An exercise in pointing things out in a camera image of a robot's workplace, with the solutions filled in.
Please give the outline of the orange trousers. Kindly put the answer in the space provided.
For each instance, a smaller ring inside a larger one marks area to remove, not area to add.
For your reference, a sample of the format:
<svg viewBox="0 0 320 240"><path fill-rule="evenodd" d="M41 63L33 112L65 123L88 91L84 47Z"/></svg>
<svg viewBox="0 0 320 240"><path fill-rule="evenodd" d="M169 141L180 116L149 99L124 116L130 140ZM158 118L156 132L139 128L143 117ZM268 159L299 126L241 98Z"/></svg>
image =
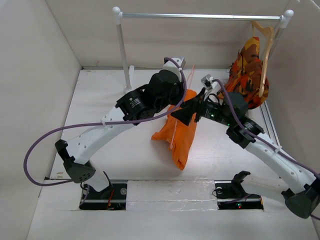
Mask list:
<svg viewBox="0 0 320 240"><path fill-rule="evenodd" d="M166 141L172 153L172 160L175 165L183 171L189 157L189 151L196 134L197 123L196 114L192 116L190 124L187 126L178 119L167 115L167 119L162 129L155 132L151 139L153 141Z"/></svg>

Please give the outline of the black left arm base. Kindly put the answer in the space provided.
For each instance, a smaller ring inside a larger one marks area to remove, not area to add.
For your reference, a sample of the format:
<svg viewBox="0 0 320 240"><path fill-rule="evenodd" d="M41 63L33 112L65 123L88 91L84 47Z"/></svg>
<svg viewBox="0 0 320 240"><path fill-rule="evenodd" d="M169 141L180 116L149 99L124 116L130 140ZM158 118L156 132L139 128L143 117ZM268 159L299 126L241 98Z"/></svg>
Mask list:
<svg viewBox="0 0 320 240"><path fill-rule="evenodd" d="M85 211L122 211L126 209L128 182L115 180L112 182L113 190L107 197L101 198L98 192L82 183L79 208Z"/></svg>

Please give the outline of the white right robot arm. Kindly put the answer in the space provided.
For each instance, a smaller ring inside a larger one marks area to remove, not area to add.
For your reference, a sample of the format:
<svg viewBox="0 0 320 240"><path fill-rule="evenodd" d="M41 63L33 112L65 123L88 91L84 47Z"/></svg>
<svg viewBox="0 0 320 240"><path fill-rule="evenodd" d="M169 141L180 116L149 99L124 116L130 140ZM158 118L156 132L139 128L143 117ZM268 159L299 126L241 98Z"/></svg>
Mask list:
<svg viewBox="0 0 320 240"><path fill-rule="evenodd" d="M231 191L235 196L265 196L285 204L296 216L309 218L320 203L319 177L273 143L263 128L246 116L247 110L248 103L240 93L228 93L223 103L199 93L171 116L185 125L207 118L227 126L226 134L235 144L259 158L279 177L265 179L241 171L232 179Z"/></svg>

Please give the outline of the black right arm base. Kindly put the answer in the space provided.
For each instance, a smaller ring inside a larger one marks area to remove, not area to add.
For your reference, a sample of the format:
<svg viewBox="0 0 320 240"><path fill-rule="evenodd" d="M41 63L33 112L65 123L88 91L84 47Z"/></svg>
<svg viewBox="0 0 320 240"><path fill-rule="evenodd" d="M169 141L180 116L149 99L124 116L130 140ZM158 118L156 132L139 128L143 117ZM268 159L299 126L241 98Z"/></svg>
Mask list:
<svg viewBox="0 0 320 240"><path fill-rule="evenodd" d="M216 197L218 210L263 210L260 195L248 194L231 180L216 180L211 193Z"/></svg>

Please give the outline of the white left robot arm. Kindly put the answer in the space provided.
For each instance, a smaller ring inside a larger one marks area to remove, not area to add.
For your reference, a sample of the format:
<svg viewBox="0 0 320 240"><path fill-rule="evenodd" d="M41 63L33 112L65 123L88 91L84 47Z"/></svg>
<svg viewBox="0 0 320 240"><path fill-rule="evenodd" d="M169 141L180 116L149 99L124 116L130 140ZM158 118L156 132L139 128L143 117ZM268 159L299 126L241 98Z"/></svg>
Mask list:
<svg viewBox="0 0 320 240"><path fill-rule="evenodd" d="M165 69L152 75L149 83L136 88L116 101L101 122L71 140L58 140L55 148L70 179L93 188L100 198L112 191L108 175L96 169L91 157L119 134L140 123L153 121L169 105L178 106L186 95L182 69Z"/></svg>

